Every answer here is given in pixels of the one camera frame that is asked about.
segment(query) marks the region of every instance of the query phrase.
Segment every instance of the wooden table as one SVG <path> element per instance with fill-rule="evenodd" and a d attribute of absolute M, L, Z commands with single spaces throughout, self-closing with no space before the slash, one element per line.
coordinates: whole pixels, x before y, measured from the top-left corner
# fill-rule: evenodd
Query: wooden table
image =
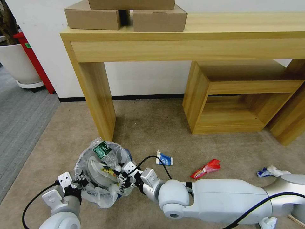
<path fill-rule="evenodd" d="M 134 33 L 128 26 L 60 35 L 98 132 L 108 141 L 115 111 L 104 62 L 292 58 L 292 71 L 305 69 L 304 12 L 189 14 L 184 32 Z M 270 125 L 285 145 L 305 130 L 305 88 L 300 90 Z"/>

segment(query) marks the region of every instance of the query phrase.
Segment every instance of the white tissue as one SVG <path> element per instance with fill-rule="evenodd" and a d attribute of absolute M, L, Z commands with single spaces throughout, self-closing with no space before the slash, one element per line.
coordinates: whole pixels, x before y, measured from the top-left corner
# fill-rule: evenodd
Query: white tissue
<path fill-rule="evenodd" d="M 259 225 L 261 229 L 275 229 L 277 218 L 275 217 L 265 217 L 261 222 L 259 222 Z"/>
<path fill-rule="evenodd" d="M 285 174 L 291 174 L 291 172 L 288 171 L 281 171 L 278 170 L 276 167 L 274 167 L 273 165 L 268 166 L 267 170 L 271 173 L 271 175 L 275 176 L 275 177 L 279 177 L 281 175 L 285 175 Z"/>

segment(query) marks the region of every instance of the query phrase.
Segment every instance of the carpet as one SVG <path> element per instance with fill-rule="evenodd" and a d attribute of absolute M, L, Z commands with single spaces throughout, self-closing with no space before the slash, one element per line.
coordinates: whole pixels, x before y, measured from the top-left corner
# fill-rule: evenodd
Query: carpet
<path fill-rule="evenodd" d="M 56 94 L 20 88 L 0 68 L 0 202 L 58 106 Z"/>
<path fill-rule="evenodd" d="M 242 179 L 255 186 L 272 183 L 275 177 L 258 178 L 257 170 L 274 165 L 282 170 L 305 174 L 305 135 L 288 147 L 281 146 L 267 131 L 254 133 L 191 135 L 182 99 L 114 101 L 116 126 L 114 142 L 128 148 L 136 162 L 148 155 L 162 153 L 174 157 L 168 170 L 174 179 L 192 181 L 195 170 L 213 158 L 221 160 L 221 170 L 203 179 Z M 26 204 L 57 176 L 72 171 L 81 152 L 98 136 L 85 102 L 61 103 L 41 135 L 7 196 L 0 205 L 2 228 L 22 228 L 21 215 Z M 142 168 L 155 169 L 167 179 L 155 159 Z M 29 228 L 39 226 L 50 217 L 50 209 L 41 198 L 33 202 L 26 214 Z M 224 224 L 199 219 L 168 219 L 158 204 L 151 202 L 135 188 L 110 209 L 98 209 L 84 200 L 80 213 L 82 229 L 116 228 L 205 228 L 220 229 Z M 258 225 L 239 225 L 254 229 Z M 280 217 L 277 229 L 302 229 Z"/>

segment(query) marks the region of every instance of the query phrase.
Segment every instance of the cardboard box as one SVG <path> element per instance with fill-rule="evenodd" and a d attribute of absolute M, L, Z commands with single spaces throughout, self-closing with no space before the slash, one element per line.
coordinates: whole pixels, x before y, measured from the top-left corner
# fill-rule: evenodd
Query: cardboard box
<path fill-rule="evenodd" d="M 126 10 L 92 10 L 88 0 L 69 6 L 64 11 L 71 29 L 119 30 L 129 18 L 129 11 Z"/>
<path fill-rule="evenodd" d="M 187 13 L 175 5 L 173 10 L 134 10 L 134 32 L 183 32 Z"/>
<path fill-rule="evenodd" d="M 172 10 L 175 0 L 89 0 L 96 10 Z"/>

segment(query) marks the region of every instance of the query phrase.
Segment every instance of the white planter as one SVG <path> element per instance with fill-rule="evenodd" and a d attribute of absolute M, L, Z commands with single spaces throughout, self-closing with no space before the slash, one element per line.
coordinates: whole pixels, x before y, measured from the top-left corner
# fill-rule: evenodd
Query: white planter
<path fill-rule="evenodd" d="M 22 88 L 43 86 L 21 44 L 0 46 L 0 62 Z"/>

